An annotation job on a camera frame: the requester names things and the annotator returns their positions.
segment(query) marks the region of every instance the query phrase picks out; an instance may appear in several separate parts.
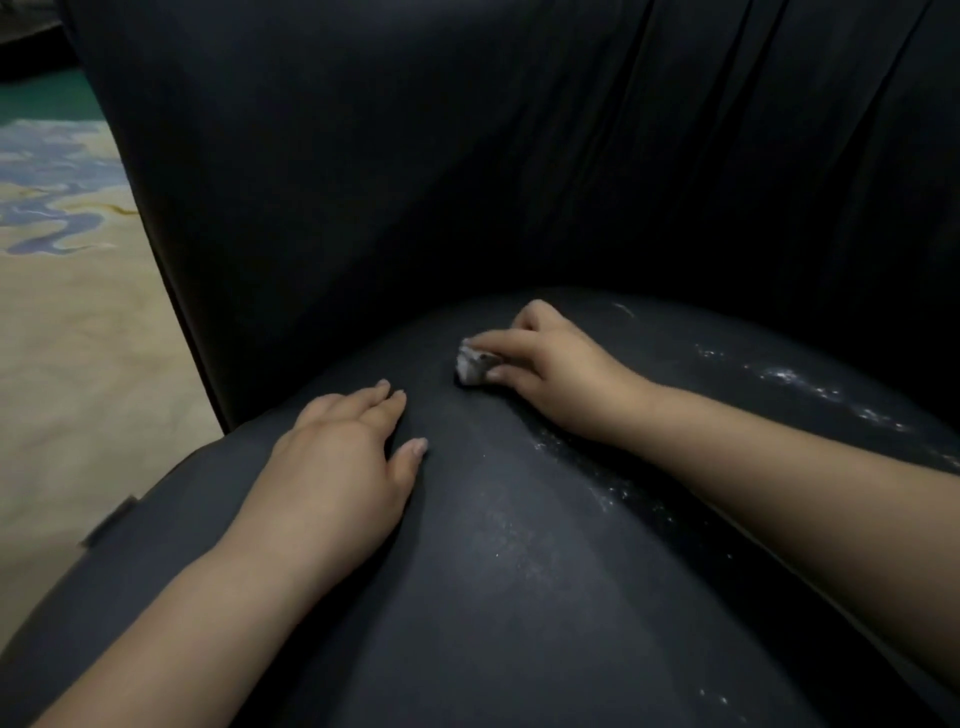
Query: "chair backrest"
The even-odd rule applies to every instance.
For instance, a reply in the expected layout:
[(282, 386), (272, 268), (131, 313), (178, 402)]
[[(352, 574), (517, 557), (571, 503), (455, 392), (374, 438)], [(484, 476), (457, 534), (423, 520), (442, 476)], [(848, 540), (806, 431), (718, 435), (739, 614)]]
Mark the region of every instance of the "chair backrest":
[(760, 322), (960, 423), (956, 3), (63, 10), (227, 429), (399, 320), (548, 283)]

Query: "patterned carpet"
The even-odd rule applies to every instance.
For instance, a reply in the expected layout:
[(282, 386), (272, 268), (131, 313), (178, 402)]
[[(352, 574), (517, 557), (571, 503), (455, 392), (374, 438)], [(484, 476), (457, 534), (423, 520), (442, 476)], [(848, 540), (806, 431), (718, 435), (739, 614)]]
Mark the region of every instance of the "patterned carpet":
[(0, 644), (75, 544), (220, 435), (107, 125), (0, 126)]

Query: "dark fabric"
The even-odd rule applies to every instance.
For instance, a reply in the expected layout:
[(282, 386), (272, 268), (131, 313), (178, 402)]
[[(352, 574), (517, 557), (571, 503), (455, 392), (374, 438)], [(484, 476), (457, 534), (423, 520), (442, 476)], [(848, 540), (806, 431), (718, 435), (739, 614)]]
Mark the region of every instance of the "dark fabric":
[(960, 6), (65, 1), (227, 429), (472, 292), (826, 349), (960, 422)]
[[(396, 329), (173, 470), (13, 639), (0, 725), (27, 725), (216, 543), (310, 397), (382, 376), (410, 394), (396, 442), (431, 441), (418, 488), (396, 537), (294, 633), (236, 725), (935, 724), (913, 692), (937, 699), (929, 678), (910, 674), (907, 688), (685, 489), (502, 392), (454, 384), (461, 337), (504, 325), (532, 295)], [(656, 381), (960, 470), (960, 438), (943, 424), (769, 332), (627, 296), (544, 295)]]

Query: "wrist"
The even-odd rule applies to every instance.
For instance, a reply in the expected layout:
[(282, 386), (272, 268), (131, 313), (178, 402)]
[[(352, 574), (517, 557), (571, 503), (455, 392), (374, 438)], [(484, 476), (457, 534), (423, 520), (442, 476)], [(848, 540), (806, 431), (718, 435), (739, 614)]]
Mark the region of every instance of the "wrist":
[(624, 407), (622, 425), (616, 429), (612, 445), (649, 459), (651, 448), (680, 394), (681, 390), (633, 374), (620, 400)]
[(197, 566), (213, 578), (242, 583), (252, 593), (270, 595), (304, 614), (323, 595), (316, 574), (257, 544), (243, 544), (228, 533), (202, 556)]

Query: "finger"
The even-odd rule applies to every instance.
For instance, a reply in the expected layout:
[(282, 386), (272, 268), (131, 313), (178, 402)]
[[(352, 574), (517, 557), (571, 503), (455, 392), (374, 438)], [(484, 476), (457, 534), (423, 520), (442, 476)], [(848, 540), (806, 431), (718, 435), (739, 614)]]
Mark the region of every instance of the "finger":
[(516, 315), (513, 328), (526, 328), (530, 331), (543, 331), (566, 324), (564, 315), (546, 301), (531, 301)]
[(402, 389), (376, 407), (371, 407), (360, 416), (360, 422), (366, 423), (375, 429), (386, 440), (396, 428), (396, 423), (407, 406), (407, 395)]
[(523, 328), (505, 328), (477, 334), (467, 343), (481, 352), (493, 352), (512, 359), (534, 358), (539, 335)]
[(543, 380), (523, 367), (513, 364), (501, 364), (487, 372), (487, 381), (491, 384), (500, 384), (510, 387), (525, 400), (533, 400), (543, 385)]
[(414, 489), (417, 471), (420, 469), (420, 463), (423, 462), (428, 445), (426, 438), (423, 437), (410, 440), (404, 443), (387, 463), (387, 478), (400, 490), (404, 500)]
[(299, 429), (300, 427), (319, 422), (327, 410), (343, 398), (343, 395), (323, 395), (322, 397), (317, 397), (315, 400), (312, 400), (303, 408), (303, 411), (300, 412), (293, 429)]
[(387, 399), (390, 394), (390, 382), (380, 379), (374, 387), (358, 389), (335, 402), (327, 411), (325, 418), (329, 420), (355, 420), (371, 407), (376, 407)]

